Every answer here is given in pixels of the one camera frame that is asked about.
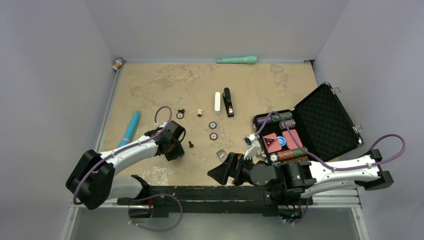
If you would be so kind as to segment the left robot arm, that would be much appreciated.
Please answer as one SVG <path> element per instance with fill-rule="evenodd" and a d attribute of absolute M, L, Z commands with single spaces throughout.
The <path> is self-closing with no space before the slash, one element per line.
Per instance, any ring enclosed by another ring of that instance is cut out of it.
<path fill-rule="evenodd" d="M 94 210 L 110 199 L 129 198 L 138 205 L 149 199 L 148 184 L 138 176 L 117 179 L 116 175 L 134 164 L 165 156 L 167 161 L 185 154 L 181 140 L 186 129 L 175 121 L 164 122 L 143 136 L 113 150 L 83 153 L 65 186 L 73 194 L 74 203 Z"/>

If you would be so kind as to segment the white stapler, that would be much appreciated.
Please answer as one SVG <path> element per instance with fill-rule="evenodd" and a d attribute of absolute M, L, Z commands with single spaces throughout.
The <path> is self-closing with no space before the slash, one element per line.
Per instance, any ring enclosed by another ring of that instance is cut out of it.
<path fill-rule="evenodd" d="M 214 113 L 220 114 L 221 112 L 221 93 L 215 92 L 214 94 Z"/>

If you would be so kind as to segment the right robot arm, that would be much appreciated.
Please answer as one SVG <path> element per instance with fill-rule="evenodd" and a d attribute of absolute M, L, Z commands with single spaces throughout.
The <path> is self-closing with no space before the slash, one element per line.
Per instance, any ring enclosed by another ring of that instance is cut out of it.
<path fill-rule="evenodd" d="M 318 161 L 296 161 L 279 165 L 253 163 L 239 153 L 230 153 L 219 166 L 207 175 L 220 185 L 233 178 L 234 185 L 249 183 L 264 190 L 265 195 L 288 204 L 299 198 L 349 187 L 363 187 L 366 191 L 390 187 L 394 179 L 380 167 L 381 154 L 371 150 L 359 158 L 336 161 L 325 167 Z"/>

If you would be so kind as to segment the black stapler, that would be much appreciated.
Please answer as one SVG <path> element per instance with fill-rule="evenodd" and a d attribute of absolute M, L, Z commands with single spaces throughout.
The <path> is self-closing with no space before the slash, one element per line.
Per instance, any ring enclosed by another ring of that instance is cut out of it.
<path fill-rule="evenodd" d="M 231 98 L 231 92 L 228 87 L 225 87 L 223 89 L 222 97 L 223 97 L 223 102 L 224 102 L 227 117 L 233 118 L 234 117 L 233 103 Z"/>

